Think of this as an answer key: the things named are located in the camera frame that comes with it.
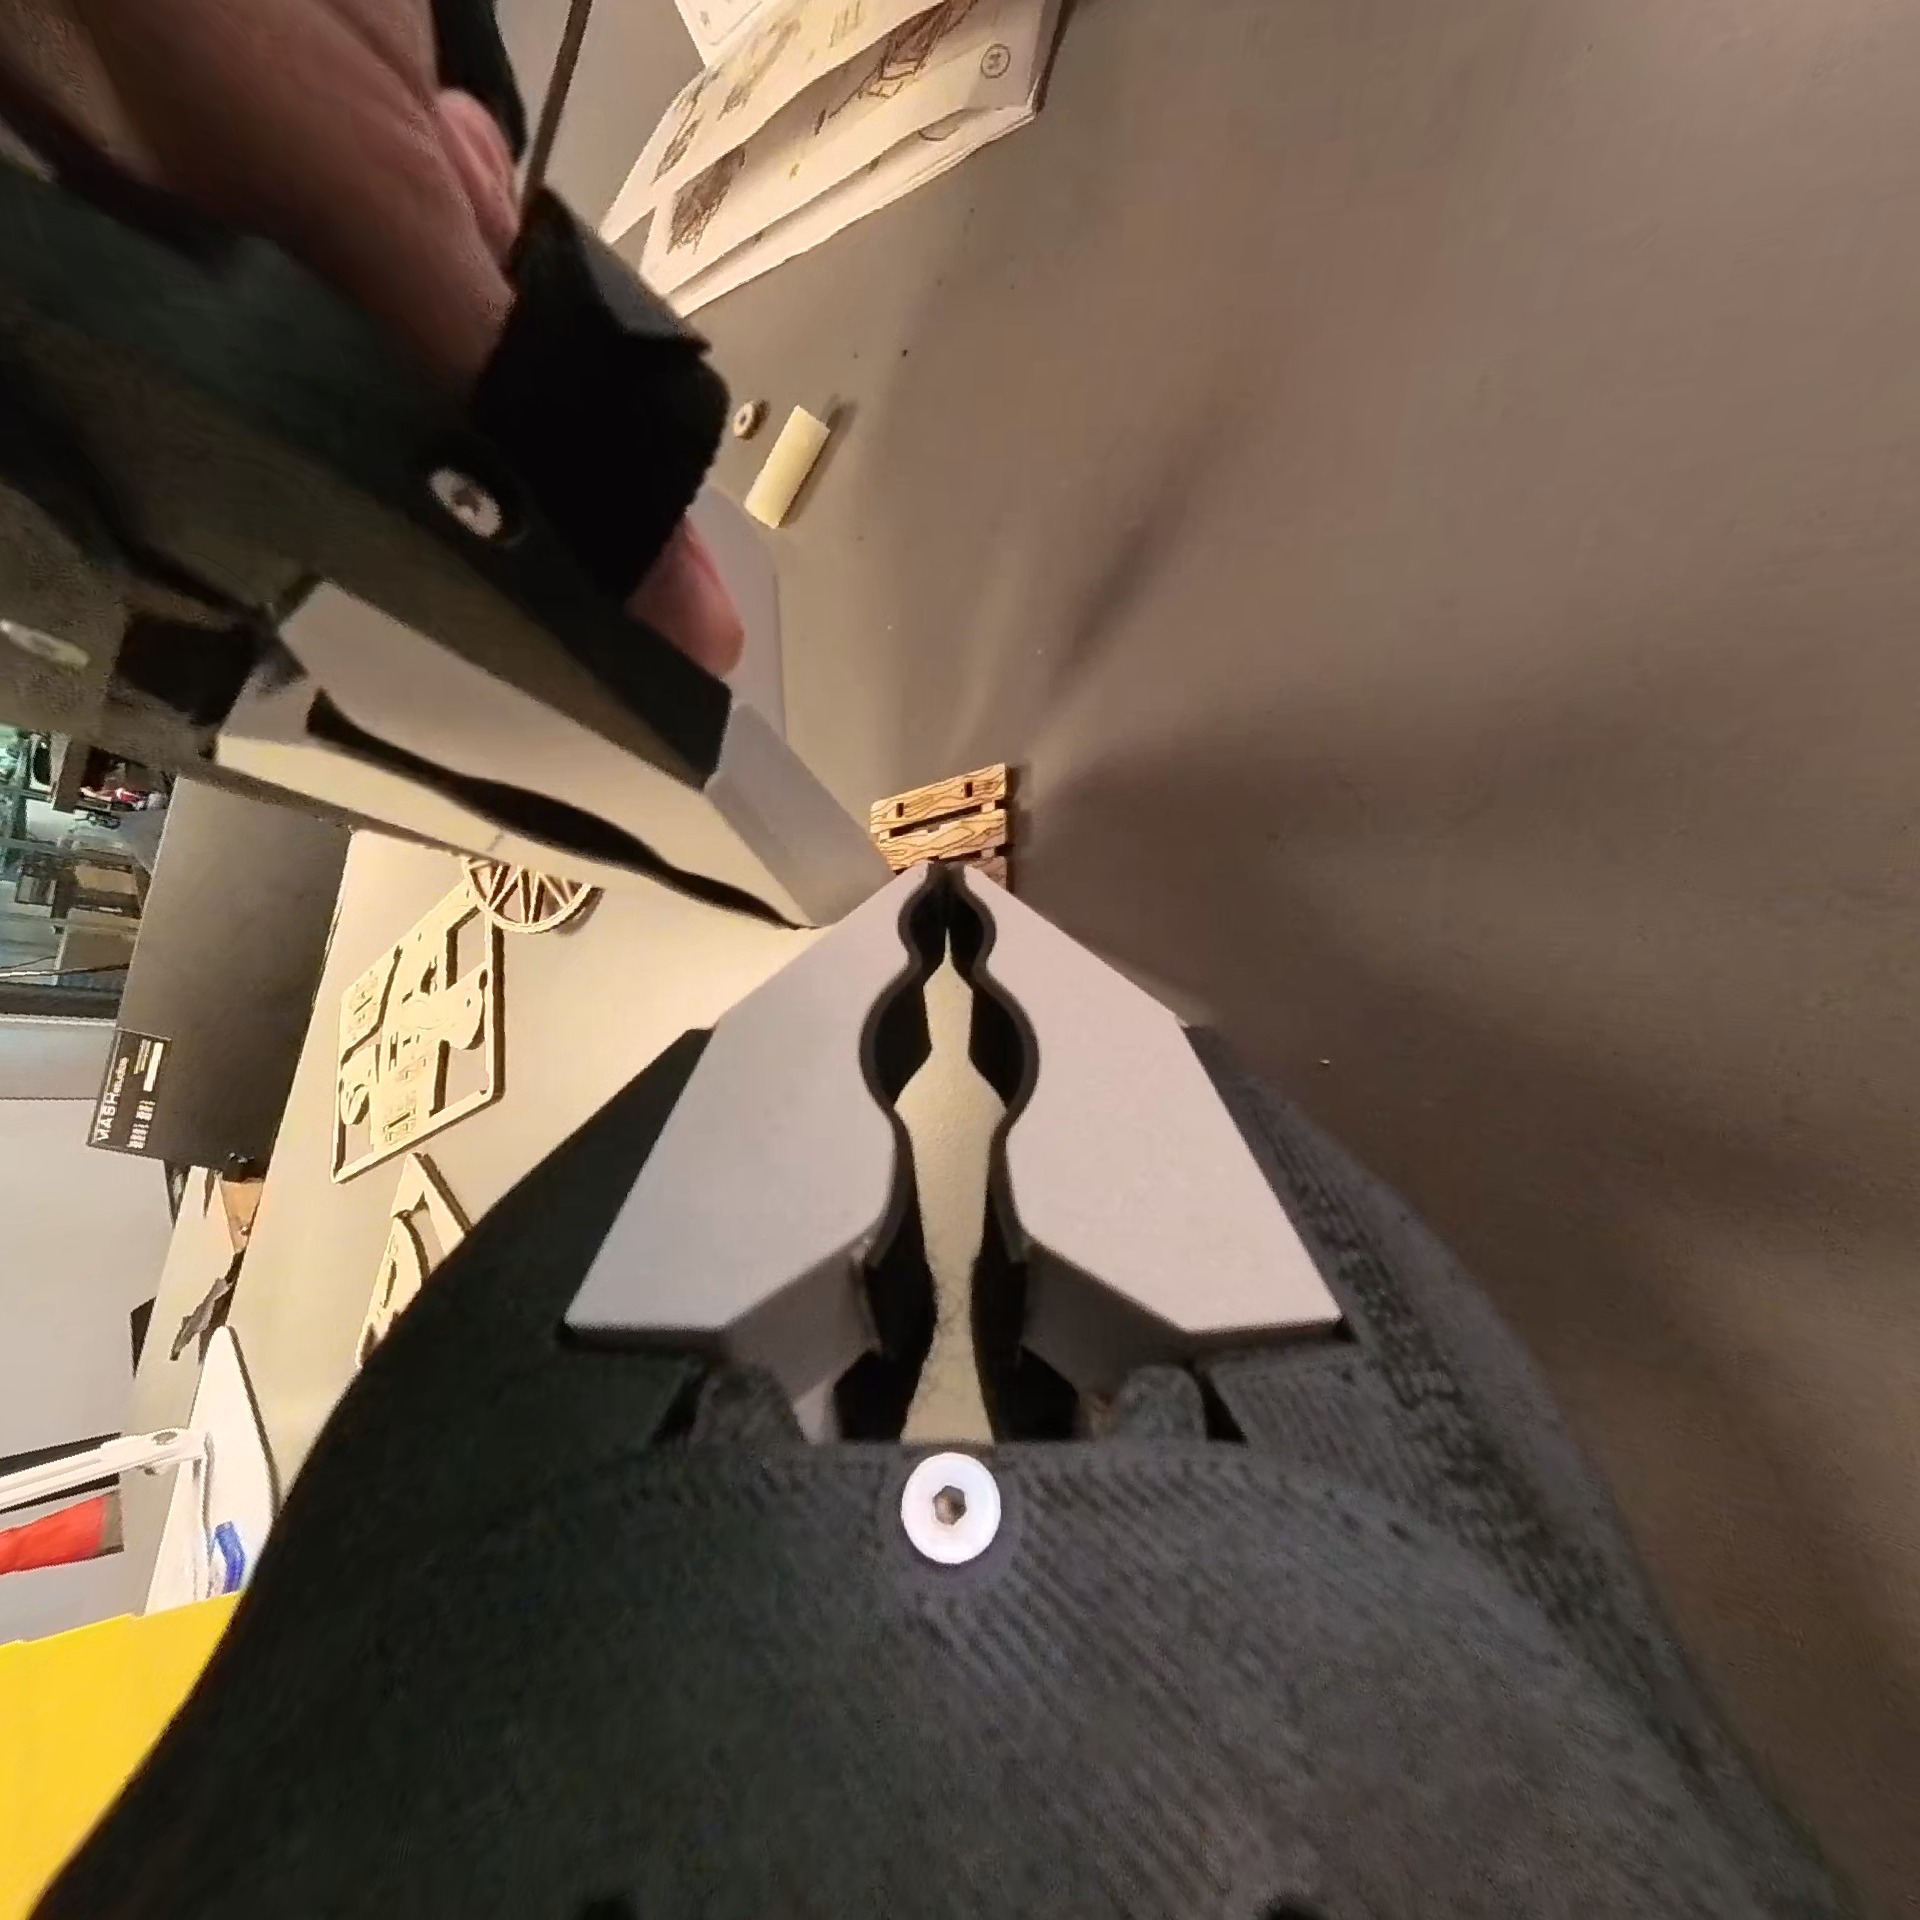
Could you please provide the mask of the wooden bicycle model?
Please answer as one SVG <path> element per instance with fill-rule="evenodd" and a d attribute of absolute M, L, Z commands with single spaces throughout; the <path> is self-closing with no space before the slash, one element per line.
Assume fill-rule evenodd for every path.
<path fill-rule="evenodd" d="M 472 911 L 504 938 L 543 938 L 590 918 L 604 890 L 478 856 L 459 861 Z"/>

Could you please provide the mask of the yellow box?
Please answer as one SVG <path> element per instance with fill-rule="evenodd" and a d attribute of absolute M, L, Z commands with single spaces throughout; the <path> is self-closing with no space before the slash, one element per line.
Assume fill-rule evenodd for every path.
<path fill-rule="evenodd" d="M 27 1917 L 198 1682 L 237 1598 L 1 1648 L 1 1917 Z"/>

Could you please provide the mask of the black box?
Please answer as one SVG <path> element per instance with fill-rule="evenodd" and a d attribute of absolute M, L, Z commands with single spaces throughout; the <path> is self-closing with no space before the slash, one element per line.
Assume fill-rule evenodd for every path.
<path fill-rule="evenodd" d="M 181 782 L 118 999 L 101 1146 L 263 1168 L 313 1023 L 349 833 Z"/>

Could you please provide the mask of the small wooden crate part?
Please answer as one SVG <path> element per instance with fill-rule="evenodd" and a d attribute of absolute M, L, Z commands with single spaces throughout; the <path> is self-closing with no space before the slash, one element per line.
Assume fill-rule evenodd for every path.
<path fill-rule="evenodd" d="M 892 874 L 926 865 L 979 872 L 1012 890 L 1016 769 L 979 766 L 871 806 L 869 833 Z"/>

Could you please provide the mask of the narrow wooden parts sheet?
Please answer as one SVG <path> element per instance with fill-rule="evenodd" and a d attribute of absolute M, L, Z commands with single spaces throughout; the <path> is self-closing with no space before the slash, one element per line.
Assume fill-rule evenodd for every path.
<path fill-rule="evenodd" d="M 503 1093 L 503 935 L 459 883 L 337 999 L 328 1178 L 348 1185 Z"/>

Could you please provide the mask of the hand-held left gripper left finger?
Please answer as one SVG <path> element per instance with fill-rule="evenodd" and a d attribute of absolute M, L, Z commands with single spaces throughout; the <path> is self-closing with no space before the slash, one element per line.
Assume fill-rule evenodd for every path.
<path fill-rule="evenodd" d="M 758 1370 L 812 1442 L 899 1432 L 937 1326 L 899 1098 L 943 950 L 947 890 L 912 872 L 717 1021 L 572 1335 Z"/>

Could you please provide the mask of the white paper with blue print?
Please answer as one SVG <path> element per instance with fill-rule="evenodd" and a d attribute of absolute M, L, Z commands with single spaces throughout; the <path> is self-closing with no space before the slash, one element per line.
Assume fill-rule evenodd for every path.
<path fill-rule="evenodd" d="M 188 1538 L 201 1549 L 201 1595 L 239 1594 L 259 1569 L 281 1510 L 271 1449 L 237 1337 L 208 1335 L 190 1430 L 201 1439 L 193 1519 Z"/>

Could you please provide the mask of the pale yellow cylinder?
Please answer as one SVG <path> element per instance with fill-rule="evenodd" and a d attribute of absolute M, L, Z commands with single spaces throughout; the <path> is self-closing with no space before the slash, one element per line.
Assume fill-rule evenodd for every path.
<path fill-rule="evenodd" d="M 797 405 L 779 424 L 741 501 L 758 529 L 774 533 L 787 527 L 825 459 L 838 416 L 840 408 L 830 400 L 822 411 Z"/>

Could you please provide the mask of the red panel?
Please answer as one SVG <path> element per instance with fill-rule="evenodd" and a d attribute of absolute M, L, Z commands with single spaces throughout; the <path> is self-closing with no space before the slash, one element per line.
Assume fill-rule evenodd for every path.
<path fill-rule="evenodd" d="M 116 1495 L 96 1495 L 1 1528 L 1 1578 L 83 1566 L 123 1550 Z"/>

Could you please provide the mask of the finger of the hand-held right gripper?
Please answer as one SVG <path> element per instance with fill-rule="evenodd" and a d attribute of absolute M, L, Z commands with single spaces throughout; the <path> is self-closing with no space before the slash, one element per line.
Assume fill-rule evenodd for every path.
<path fill-rule="evenodd" d="M 772 926 L 806 926 L 771 881 L 736 881 L 660 833 L 607 823 L 524 787 L 457 775 L 341 719 L 318 693 L 254 695 L 212 738 L 221 773 L 318 811 L 457 856 L 609 885 L 647 878 Z"/>
<path fill-rule="evenodd" d="M 889 881 L 867 830 L 726 685 L 609 618 L 614 689 L 494 592 L 435 614 L 444 637 L 324 584 L 281 626 L 297 680 L 348 723 L 457 775 L 524 787 L 771 881 L 830 926 Z"/>

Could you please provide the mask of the person's right hand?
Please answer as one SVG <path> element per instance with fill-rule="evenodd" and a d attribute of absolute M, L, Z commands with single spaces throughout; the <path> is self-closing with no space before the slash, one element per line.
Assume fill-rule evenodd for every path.
<path fill-rule="evenodd" d="M 520 145 L 491 6 L 5 6 L 5 161 L 273 245 L 459 400 L 517 298 Z M 689 509 L 625 616 L 726 682 L 745 632 Z"/>

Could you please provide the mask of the instruction booklet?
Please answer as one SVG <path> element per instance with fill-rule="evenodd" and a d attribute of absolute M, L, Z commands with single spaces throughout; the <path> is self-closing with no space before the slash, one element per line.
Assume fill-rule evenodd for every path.
<path fill-rule="evenodd" d="M 601 223 L 680 315 L 904 199 L 1039 109 L 1059 3 L 678 3 L 700 72 Z"/>

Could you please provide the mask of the wide wooden parts sheet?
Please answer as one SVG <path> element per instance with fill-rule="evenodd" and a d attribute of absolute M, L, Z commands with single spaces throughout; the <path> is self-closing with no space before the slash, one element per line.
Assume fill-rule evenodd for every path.
<path fill-rule="evenodd" d="M 422 1286 L 463 1238 L 463 1214 L 448 1195 L 438 1174 L 420 1154 L 404 1158 L 389 1210 L 387 1240 L 374 1267 L 368 1315 L 353 1344 L 356 1366 L 368 1362 L 376 1344 L 409 1313 Z"/>

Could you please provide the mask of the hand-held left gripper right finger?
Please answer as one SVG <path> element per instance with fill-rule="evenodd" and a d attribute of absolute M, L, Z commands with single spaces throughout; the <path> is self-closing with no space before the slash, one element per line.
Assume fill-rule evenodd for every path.
<path fill-rule="evenodd" d="M 1038 911 L 955 883 L 968 1059 L 1001 1117 L 980 1250 L 1014 1357 L 1129 1376 L 1342 1313 L 1187 1025 Z"/>

